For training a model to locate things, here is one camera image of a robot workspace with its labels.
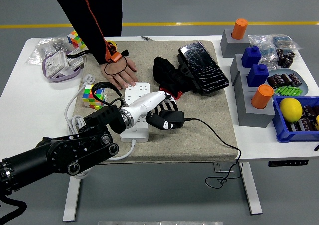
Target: lemon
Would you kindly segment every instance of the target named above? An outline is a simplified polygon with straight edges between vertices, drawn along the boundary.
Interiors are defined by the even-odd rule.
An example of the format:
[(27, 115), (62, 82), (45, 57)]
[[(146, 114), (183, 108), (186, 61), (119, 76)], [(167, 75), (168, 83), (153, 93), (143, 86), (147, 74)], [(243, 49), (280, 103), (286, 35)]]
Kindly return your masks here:
[(284, 119), (289, 123), (297, 122), (303, 114), (303, 107), (295, 98), (283, 98), (279, 103), (279, 107)]

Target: gray floor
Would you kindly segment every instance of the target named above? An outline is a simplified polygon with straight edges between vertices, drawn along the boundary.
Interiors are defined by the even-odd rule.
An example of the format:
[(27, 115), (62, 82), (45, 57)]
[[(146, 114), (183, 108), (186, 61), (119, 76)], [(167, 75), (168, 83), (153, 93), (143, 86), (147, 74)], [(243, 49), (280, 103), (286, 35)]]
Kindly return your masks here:
[[(319, 21), (318, 0), (124, 0), (124, 22)], [(0, 0), (0, 25), (69, 23), (55, 0)], [(223, 26), (124, 27), (123, 36), (220, 35)], [(0, 29), (0, 93), (25, 41), (69, 33), (71, 28)], [(316, 82), (318, 26), (249, 26), (248, 34), (283, 33), (300, 50)], [(96, 166), (82, 183), (76, 224), (98, 221), (223, 221), (226, 225), (318, 224), (319, 161), (269, 168), (252, 162), (264, 214), (251, 216), (242, 180), (208, 188), (211, 164)], [(68, 176), (51, 175), (11, 197), (27, 211), (8, 224), (57, 225), (63, 217)], [(0, 216), (13, 207), (2, 205)]]

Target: smartphone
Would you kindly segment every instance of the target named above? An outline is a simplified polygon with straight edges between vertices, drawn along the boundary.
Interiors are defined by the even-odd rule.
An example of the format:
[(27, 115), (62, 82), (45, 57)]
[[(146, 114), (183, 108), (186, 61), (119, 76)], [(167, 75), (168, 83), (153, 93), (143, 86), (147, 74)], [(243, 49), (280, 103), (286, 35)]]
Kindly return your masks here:
[(207, 94), (228, 87), (229, 80), (201, 42), (181, 47), (178, 69), (193, 81), (194, 91)]

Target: person's hand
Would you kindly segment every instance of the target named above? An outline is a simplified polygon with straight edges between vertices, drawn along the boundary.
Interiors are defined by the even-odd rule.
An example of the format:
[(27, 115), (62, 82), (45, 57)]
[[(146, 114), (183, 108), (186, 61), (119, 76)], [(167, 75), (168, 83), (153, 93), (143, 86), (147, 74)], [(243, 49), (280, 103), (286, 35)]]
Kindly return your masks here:
[(118, 89), (128, 87), (128, 83), (131, 86), (135, 86), (135, 82), (138, 82), (138, 79), (134, 72), (137, 70), (135, 63), (129, 57), (123, 57), (116, 63), (101, 65), (103, 76)]

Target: fabric mat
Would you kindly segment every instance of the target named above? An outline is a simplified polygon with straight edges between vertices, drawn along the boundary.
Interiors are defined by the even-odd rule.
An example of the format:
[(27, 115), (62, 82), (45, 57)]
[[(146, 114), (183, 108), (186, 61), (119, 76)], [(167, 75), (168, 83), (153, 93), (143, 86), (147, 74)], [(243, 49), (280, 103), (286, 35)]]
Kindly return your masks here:
[[(117, 42), (118, 51), (128, 49), (130, 58), (135, 62), (138, 71), (136, 76), (140, 82), (148, 82), (150, 91), (157, 91), (159, 85), (153, 80), (153, 60), (157, 57), (168, 59), (178, 67), (178, 49), (194, 41), (145, 41)], [(206, 50), (217, 61), (214, 46), (209, 41), (202, 41)], [(92, 74), (96, 82), (106, 81), (97, 61), (88, 55), (84, 65), (84, 74)], [(110, 102), (117, 97), (112, 90), (107, 90)], [(184, 111), (186, 118), (198, 118), (209, 124), (216, 133), (228, 144), (237, 147), (235, 133), (229, 113), (225, 91), (219, 90), (209, 95), (199, 95), (187, 92), (177, 100), (179, 110)], [(88, 116), (95, 110), (84, 106), (82, 94), (78, 96), (74, 114)], [(109, 129), (113, 140), (120, 147), (116, 156), (126, 154), (130, 143), (121, 142), (120, 135)], [(162, 131), (149, 126), (149, 140), (137, 143), (132, 154), (120, 161), (105, 161), (105, 163), (177, 163), (177, 162), (222, 162), (234, 161), (238, 151), (227, 147), (213, 132), (199, 121), (185, 122), (184, 127), (175, 130)]]

